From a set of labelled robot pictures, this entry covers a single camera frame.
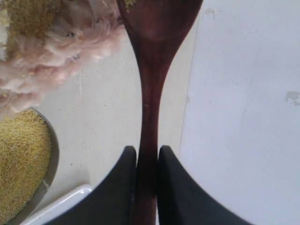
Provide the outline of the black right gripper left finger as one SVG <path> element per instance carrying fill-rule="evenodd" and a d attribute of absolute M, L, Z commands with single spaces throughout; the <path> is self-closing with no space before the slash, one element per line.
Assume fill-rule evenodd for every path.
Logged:
<path fill-rule="evenodd" d="M 124 148 L 104 180 L 82 201 L 49 225 L 130 225 L 136 172 L 134 147 Z"/>

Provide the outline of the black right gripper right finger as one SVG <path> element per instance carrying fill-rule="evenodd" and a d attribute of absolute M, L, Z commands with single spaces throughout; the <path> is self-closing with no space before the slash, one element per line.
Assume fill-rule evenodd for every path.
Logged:
<path fill-rule="evenodd" d="M 207 194 L 169 146 L 158 156 L 158 218 L 161 225 L 247 225 Z"/>

